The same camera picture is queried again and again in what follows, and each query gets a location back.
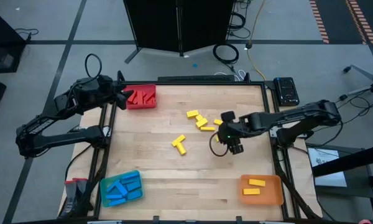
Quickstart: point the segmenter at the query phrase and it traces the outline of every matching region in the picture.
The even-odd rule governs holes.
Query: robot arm
[[[277,130],[277,141],[281,147],[289,147],[301,134],[308,134],[317,126],[334,126],[341,121],[340,114],[333,102],[321,100],[300,108],[286,110],[279,113],[251,113],[239,117],[234,123],[233,111],[221,114],[224,121],[218,129],[220,143],[226,144],[233,154],[243,152],[240,138],[251,138],[269,131],[281,124],[299,121],[291,128]]]
[[[64,146],[78,142],[94,144],[104,139],[99,126],[74,131],[56,136],[43,136],[42,131],[53,123],[68,119],[75,114],[83,115],[85,111],[103,107],[107,103],[117,103],[120,109],[126,109],[126,101],[132,91],[123,92],[125,85],[121,73],[117,81],[106,75],[77,80],[68,91],[54,98],[48,109],[37,115],[32,121],[17,128],[16,144],[22,156],[36,157],[51,147]]]

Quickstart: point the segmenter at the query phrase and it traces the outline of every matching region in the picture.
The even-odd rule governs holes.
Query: white paper
[[[338,151],[329,149],[308,148],[308,153],[310,154],[312,167],[339,158]],[[315,177],[315,183],[317,186],[347,187],[344,172]]]

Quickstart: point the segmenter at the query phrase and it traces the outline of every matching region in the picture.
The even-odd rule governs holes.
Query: yellow cable
[[[254,21],[253,29],[252,29],[252,31],[251,31],[251,36],[250,36],[250,40],[249,40],[249,42],[250,42],[251,45],[252,45],[252,38],[253,38],[254,30],[256,29],[257,20],[258,20],[258,18],[259,18],[259,15],[260,15],[261,9],[262,9],[262,7],[263,7],[264,4],[265,4],[265,1],[266,1],[266,0],[263,0],[263,1],[262,1],[261,6],[260,6],[260,9],[259,9],[259,12],[258,12],[257,15],[256,15],[256,20]],[[256,70],[256,72],[258,72],[264,80],[267,80],[266,77],[265,77],[265,75],[264,75],[264,74],[263,74],[263,73],[262,73],[262,72],[261,72],[261,71],[256,67],[256,65],[254,64],[253,60],[250,58],[249,50],[250,50],[250,49],[247,50],[247,57],[249,58],[251,64],[253,65],[254,70]]]

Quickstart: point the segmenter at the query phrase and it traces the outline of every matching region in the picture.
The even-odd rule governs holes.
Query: wooden tabletop
[[[102,220],[282,220],[278,205],[244,205],[239,201],[238,181],[243,174],[275,175],[268,133],[242,139],[244,152],[233,156],[214,156],[209,147],[212,133],[203,133],[187,111],[198,110],[208,126],[220,114],[234,111],[236,117],[264,111],[260,86],[157,86],[157,107],[149,110],[119,110],[109,153],[106,176],[139,170],[144,198],[121,206],[101,207]],[[97,125],[101,110],[87,112],[81,126]],[[186,154],[181,156],[171,143],[179,135],[186,139]],[[303,140],[297,147],[305,149]],[[87,146],[77,144],[73,157]],[[226,148],[213,142],[222,153]],[[93,150],[79,157],[70,167],[68,179],[87,178]],[[316,201],[308,156],[289,150],[296,189],[315,213]],[[292,206],[285,188],[285,202],[292,217]],[[94,204],[96,191],[91,196]]]

